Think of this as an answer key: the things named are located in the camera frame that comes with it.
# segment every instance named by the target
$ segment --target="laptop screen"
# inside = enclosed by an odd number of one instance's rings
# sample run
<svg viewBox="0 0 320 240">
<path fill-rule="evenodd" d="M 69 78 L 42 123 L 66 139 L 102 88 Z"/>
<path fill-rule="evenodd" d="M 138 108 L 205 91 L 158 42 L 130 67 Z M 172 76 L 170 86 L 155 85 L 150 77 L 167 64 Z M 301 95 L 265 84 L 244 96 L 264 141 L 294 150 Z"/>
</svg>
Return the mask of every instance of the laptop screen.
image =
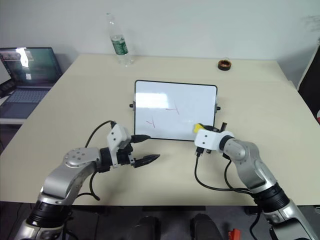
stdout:
<svg viewBox="0 0 320 240">
<path fill-rule="evenodd" d="M 0 59 L 18 86 L 52 86 L 62 75 L 51 47 L 0 48 Z"/>
</svg>

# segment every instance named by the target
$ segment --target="laptop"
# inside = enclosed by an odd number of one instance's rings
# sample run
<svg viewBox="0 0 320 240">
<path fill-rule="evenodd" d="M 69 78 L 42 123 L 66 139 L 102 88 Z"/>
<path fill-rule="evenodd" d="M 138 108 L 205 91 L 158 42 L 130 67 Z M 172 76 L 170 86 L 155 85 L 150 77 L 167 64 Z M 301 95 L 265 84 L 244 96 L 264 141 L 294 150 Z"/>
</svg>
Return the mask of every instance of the laptop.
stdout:
<svg viewBox="0 0 320 240">
<path fill-rule="evenodd" d="M 25 120 L 62 76 L 57 58 L 51 47 L 15 47 L 0 48 L 0 59 L 16 85 L 0 106 L 1 123 Z"/>
</svg>

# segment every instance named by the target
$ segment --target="yellow object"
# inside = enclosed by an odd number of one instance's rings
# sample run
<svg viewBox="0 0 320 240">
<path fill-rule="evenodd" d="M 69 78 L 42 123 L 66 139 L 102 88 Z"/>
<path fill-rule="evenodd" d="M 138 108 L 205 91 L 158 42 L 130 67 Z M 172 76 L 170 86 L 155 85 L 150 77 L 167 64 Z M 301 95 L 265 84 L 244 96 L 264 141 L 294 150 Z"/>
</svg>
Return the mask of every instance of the yellow object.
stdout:
<svg viewBox="0 0 320 240">
<path fill-rule="evenodd" d="M 205 129 L 204 126 L 201 123 L 197 123 L 197 124 L 194 125 L 193 132 L 197 133 L 199 131 L 199 129 Z"/>
</svg>

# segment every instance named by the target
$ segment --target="laptop keyboard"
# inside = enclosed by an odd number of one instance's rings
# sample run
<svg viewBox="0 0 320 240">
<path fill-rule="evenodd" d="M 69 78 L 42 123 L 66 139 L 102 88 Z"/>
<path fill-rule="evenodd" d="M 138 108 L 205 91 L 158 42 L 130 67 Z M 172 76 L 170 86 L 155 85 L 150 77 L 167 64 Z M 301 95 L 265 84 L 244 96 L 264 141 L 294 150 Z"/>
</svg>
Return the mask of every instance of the laptop keyboard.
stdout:
<svg viewBox="0 0 320 240">
<path fill-rule="evenodd" d="M 6 101 L 9 103 L 40 103 L 49 90 L 16 90 Z"/>
</svg>

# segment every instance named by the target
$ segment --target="green bottle label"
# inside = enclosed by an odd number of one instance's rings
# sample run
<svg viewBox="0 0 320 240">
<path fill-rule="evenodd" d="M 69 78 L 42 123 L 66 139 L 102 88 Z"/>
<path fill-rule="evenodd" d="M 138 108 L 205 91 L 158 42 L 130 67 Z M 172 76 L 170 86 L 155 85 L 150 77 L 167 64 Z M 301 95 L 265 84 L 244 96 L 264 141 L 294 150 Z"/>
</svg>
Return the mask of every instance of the green bottle label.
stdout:
<svg viewBox="0 0 320 240">
<path fill-rule="evenodd" d="M 125 55 L 128 53 L 128 48 L 125 39 L 122 37 L 120 40 L 111 40 L 114 47 L 115 53 L 117 55 Z"/>
</svg>

